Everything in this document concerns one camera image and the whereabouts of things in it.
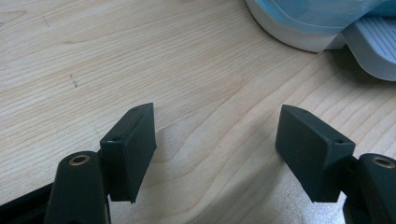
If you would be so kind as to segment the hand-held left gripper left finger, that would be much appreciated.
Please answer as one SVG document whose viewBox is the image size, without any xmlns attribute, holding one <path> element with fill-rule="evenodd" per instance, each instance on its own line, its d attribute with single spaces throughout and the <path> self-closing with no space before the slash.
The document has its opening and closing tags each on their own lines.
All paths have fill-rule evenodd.
<svg viewBox="0 0 396 224">
<path fill-rule="evenodd" d="M 100 141 L 113 202 L 134 203 L 156 149 L 153 103 L 136 106 Z"/>
</svg>

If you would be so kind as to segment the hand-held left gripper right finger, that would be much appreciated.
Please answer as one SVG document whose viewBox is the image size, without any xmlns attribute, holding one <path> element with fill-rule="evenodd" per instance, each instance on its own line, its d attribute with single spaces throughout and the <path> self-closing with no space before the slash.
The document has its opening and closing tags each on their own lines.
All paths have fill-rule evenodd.
<svg viewBox="0 0 396 224">
<path fill-rule="evenodd" d="M 355 143 L 307 110 L 283 105 L 276 132 L 276 151 L 309 199 L 335 203 L 339 176 L 351 161 Z"/>
</svg>

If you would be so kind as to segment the white rice cooker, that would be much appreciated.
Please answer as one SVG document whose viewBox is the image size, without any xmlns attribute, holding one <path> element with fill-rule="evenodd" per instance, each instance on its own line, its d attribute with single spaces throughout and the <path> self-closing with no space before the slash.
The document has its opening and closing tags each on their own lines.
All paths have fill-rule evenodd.
<svg viewBox="0 0 396 224">
<path fill-rule="evenodd" d="M 271 19 L 256 0 L 245 0 L 258 24 L 277 40 L 311 52 L 349 47 L 368 74 L 396 81 L 396 17 L 363 16 L 340 33 L 309 34 L 286 27 Z"/>
</svg>

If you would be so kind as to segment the translucent plastic trash bag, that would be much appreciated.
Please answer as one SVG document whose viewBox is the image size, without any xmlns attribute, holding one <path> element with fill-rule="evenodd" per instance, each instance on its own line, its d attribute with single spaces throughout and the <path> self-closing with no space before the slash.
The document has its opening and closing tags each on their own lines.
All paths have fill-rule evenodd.
<svg viewBox="0 0 396 224">
<path fill-rule="evenodd" d="M 309 34 L 340 33 L 363 16 L 396 17 L 396 0 L 256 0 L 274 21 Z"/>
</svg>

